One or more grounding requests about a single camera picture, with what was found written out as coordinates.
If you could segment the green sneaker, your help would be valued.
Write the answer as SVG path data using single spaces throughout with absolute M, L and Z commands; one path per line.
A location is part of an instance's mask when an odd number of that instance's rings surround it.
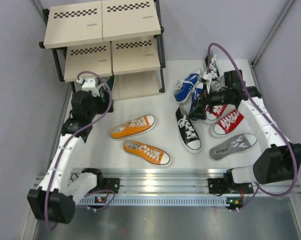
M 106 80 L 106 83 L 108 84 L 110 90 L 112 91 L 114 83 L 115 83 L 115 76 L 114 75 L 106 76 L 105 80 Z M 100 93 L 100 97 L 101 97 L 102 101 L 106 102 L 106 96 L 109 93 L 107 90 L 106 84 L 102 80 L 99 80 L 97 88 Z

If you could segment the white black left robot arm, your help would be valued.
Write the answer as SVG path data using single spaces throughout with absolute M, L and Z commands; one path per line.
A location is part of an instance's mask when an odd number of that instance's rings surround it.
M 69 224 L 84 197 L 99 193 L 115 194 L 105 187 L 103 173 L 97 168 L 86 167 L 75 181 L 69 182 L 93 124 L 113 112 L 113 102 L 111 91 L 100 97 L 93 96 L 90 90 L 80 90 L 71 99 L 72 109 L 62 126 L 55 156 L 42 181 L 27 194 L 35 219 L 44 221 L 50 231 L 57 224 Z

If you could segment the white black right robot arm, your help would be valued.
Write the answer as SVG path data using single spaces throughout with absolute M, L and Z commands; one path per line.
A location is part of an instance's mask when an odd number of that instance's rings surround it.
M 226 172 L 224 187 L 230 193 L 236 193 L 244 183 L 255 183 L 258 190 L 274 197 L 275 193 L 261 188 L 262 185 L 291 181 L 288 190 L 280 193 L 286 196 L 296 185 L 301 164 L 301 144 L 292 143 L 278 128 L 268 113 L 261 93 L 255 86 L 246 86 L 240 70 L 223 74 L 225 88 L 212 91 L 215 75 L 206 71 L 203 82 L 206 89 L 192 104 L 194 110 L 190 117 L 207 119 L 206 107 L 233 105 L 247 121 L 260 147 L 261 155 L 249 166 L 229 169 Z

